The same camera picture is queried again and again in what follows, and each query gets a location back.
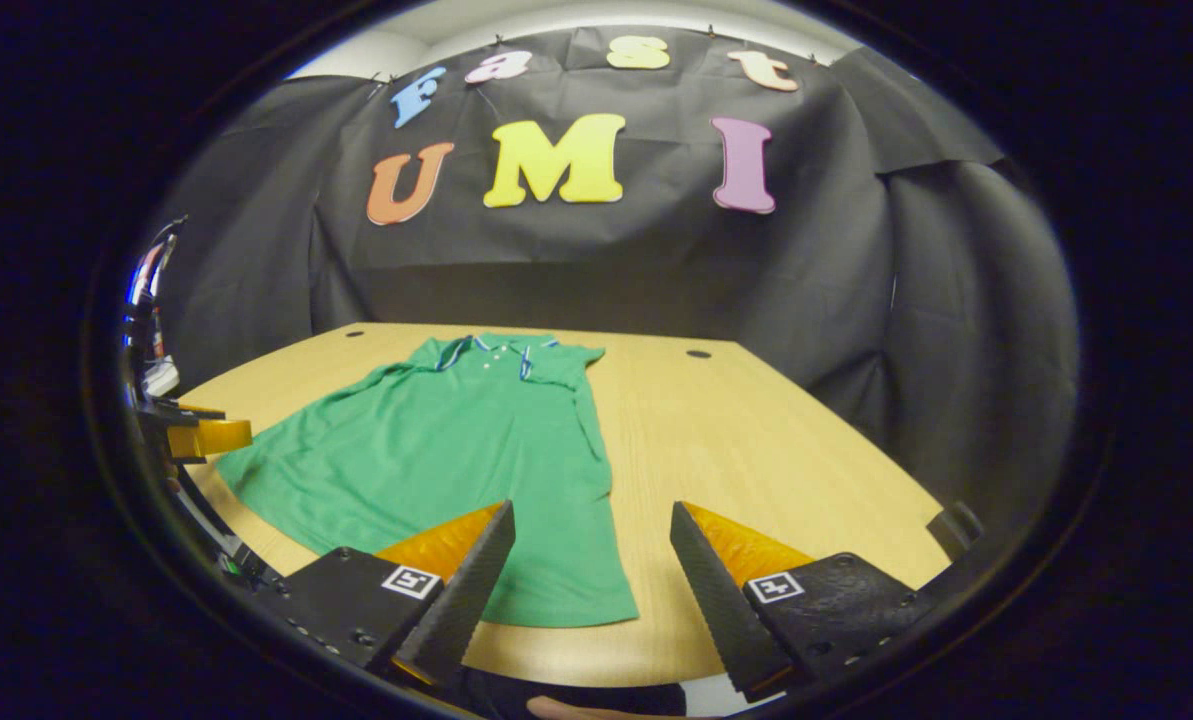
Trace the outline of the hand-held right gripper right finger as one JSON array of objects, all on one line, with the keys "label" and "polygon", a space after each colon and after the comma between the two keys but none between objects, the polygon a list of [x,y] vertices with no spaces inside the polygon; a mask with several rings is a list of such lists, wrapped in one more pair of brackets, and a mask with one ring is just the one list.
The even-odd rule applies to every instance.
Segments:
[{"label": "hand-held right gripper right finger", "polygon": [[939,601],[857,553],[811,559],[697,503],[670,542],[734,689],[748,701],[824,691],[879,659]]}]

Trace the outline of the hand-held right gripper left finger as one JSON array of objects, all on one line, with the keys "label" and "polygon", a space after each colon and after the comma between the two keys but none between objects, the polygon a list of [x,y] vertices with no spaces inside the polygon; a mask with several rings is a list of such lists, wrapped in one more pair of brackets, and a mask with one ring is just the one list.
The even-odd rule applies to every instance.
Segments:
[{"label": "hand-held right gripper left finger", "polygon": [[515,544],[506,499],[377,553],[339,547],[256,585],[256,603],[304,641],[367,674],[432,689],[458,679]]}]

